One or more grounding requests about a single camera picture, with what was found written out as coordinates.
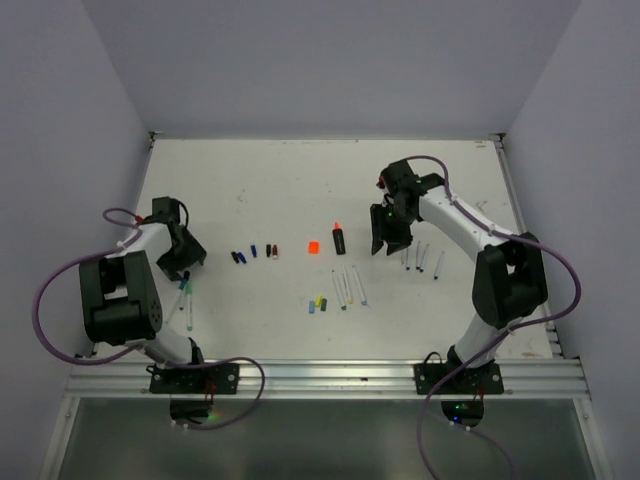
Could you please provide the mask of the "teal capped pen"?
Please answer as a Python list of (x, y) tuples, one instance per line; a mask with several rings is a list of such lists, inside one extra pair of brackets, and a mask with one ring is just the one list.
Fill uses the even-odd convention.
[(186, 291), (186, 329), (188, 332), (193, 330), (193, 287), (192, 282), (188, 282)]

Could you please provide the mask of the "dark blue capped pen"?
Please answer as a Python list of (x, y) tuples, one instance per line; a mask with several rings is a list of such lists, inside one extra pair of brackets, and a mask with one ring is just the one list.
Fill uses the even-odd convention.
[(416, 244), (416, 249), (415, 249), (415, 262), (414, 262), (414, 267), (415, 270), (420, 271), (421, 267), (420, 267), (420, 248), (421, 248), (421, 241), (418, 240), (417, 244)]

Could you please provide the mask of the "black orange highlighter body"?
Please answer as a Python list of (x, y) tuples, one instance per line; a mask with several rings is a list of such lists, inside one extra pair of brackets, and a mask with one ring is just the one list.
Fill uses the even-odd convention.
[(333, 225), (332, 238), (333, 238), (336, 254), (345, 255), (346, 244), (345, 244), (344, 232), (341, 225), (338, 222), (335, 222)]

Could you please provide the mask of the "yellow marker pen body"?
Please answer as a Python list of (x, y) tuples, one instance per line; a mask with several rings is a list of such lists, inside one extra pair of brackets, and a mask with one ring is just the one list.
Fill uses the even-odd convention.
[(352, 289), (350, 286), (348, 272), (345, 265), (342, 266), (342, 279), (344, 284), (346, 303), (352, 304), (354, 302), (354, 298), (353, 298)]

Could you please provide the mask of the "green marker pen body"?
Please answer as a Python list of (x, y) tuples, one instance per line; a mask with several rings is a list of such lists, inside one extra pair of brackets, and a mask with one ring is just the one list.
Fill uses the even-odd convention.
[(341, 284), (335, 270), (331, 271), (331, 278), (332, 278), (333, 286), (337, 295), (339, 307), (342, 311), (345, 311), (347, 309), (347, 306), (346, 306), (344, 296), (342, 294)]

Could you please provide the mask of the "light blue capped pen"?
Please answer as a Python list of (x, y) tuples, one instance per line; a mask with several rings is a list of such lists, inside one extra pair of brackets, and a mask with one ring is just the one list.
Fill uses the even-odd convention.
[(365, 290), (364, 290), (364, 287), (363, 287), (363, 284), (362, 284), (362, 281), (361, 281), (361, 277), (360, 277), (360, 274), (359, 274), (359, 271), (358, 271), (358, 268), (357, 268), (356, 265), (352, 266), (352, 272), (353, 272), (353, 277), (354, 277), (354, 280), (355, 280), (356, 289), (357, 289), (357, 292), (358, 292), (360, 304), (363, 305), (363, 306), (367, 306), (368, 305), (368, 300), (367, 300), (366, 293), (365, 293)]

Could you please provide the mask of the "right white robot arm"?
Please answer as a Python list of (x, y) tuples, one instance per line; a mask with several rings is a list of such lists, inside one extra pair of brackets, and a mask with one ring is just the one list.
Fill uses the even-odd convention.
[(444, 233), (474, 261), (472, 321), (450, 348), (445, 379), (451, 389), (468, 392), (481, 380), (480, 368), (491, 363), (508, 334), (548, 299), (538, 239), (499, 230), (451, 189), (449, 174), (424, 176), (411, 168), (413, 157), (390, 163), (378, 178), (383, 200), (370, 207), (371, 253), (388, 256), (408, 249), (411, 227), (426, 222)]

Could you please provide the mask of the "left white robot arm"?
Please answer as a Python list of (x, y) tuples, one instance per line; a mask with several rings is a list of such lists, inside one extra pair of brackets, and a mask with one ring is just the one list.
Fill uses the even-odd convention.
[(196, 342), (165, 321), (153, 273), (180, 282), (207, 252), (188, 230), (183, 202), (152, 200), (121, 249), (79, 265), (84, 329), (94, 343), (140, 350), (154, 362), (175, 365), (172, 379), (185, 392), (201, 390), (208, 369)]

